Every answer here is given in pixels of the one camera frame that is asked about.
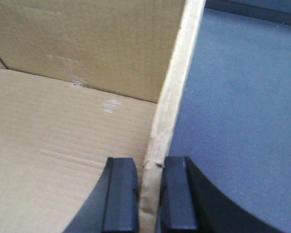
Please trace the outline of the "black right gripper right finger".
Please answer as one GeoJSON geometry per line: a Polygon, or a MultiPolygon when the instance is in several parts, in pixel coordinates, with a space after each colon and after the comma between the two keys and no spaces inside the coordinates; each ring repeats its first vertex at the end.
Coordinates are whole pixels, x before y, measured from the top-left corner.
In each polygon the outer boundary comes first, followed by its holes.
{"type": "Polygon", "coordinates": [[[166,157],[159,233],[277,233],[224,195],[189,157],[166,157]]]}

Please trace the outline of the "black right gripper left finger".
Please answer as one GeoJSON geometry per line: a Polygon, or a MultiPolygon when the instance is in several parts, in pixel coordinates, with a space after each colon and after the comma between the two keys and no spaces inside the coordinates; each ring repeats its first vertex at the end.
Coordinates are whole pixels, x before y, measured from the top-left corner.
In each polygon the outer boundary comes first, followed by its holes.
{"type": "Polygon", "coordinates": [[[138,231],[138,176],[134,160],[109,157],[97,184],[64,232],[138,231]]]}

